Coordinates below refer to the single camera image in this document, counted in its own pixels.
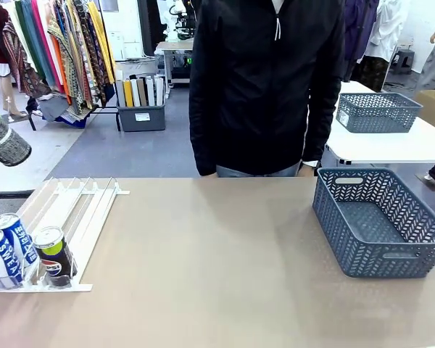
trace gray plastic basket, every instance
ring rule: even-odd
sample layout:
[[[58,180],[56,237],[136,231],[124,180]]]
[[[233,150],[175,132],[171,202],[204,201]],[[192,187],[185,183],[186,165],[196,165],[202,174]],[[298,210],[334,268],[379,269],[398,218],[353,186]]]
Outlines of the gray plastic basket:
[[[435,266],[435,213],[387,169],[320,169],[312,204],[341,269],[422,278]]]
[[[345,93],[336,119],[352,133],[407,133],[421,108],[399,93]]]

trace pull tab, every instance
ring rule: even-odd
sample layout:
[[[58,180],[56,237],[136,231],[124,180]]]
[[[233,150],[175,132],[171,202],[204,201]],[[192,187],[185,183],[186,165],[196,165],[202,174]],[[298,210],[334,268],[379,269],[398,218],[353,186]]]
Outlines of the pull tab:
[[[275,38],[274,38],[274,41],[280,40],[281,39],[281,34],[282,34],[281,21],[278,19],[278,15],[277,15],[277,23],[275,25]]]

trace blue and white can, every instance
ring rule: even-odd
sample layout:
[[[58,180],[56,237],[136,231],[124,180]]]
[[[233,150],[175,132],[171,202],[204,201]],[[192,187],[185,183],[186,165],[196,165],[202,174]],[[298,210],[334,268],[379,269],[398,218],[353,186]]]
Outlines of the blue and white can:
[[[5,233],[24,268],[37,260],[37,251],[33,246],[32,238],[26,233],[19,216],[13,213],[0,215],[0,230]]]
[[[0,231],[0,283],[5,289],[13,289],[22,282],[21,264],[13,246]]]

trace person's hand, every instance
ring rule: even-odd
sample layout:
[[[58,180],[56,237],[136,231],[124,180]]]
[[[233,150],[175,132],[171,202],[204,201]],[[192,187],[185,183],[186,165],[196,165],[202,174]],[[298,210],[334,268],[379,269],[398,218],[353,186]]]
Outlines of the person's hand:
[[[309,165],[303,165],[302,168],[298,171],[299,178],[312,178],[314,176],[314,167],[310,167]]]

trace basket label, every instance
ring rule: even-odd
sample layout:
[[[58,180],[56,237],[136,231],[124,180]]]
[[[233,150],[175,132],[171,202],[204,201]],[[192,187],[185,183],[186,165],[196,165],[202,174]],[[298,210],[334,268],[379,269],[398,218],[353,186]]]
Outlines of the basket label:
[[[150,121],[150,114],[148,112],[143,114],[136,114],[136,121],[137,122]]]
[[[349,115],[345,111],[340,110],[340,123],[345,127],[347,127],[348,121],[349,121]]]

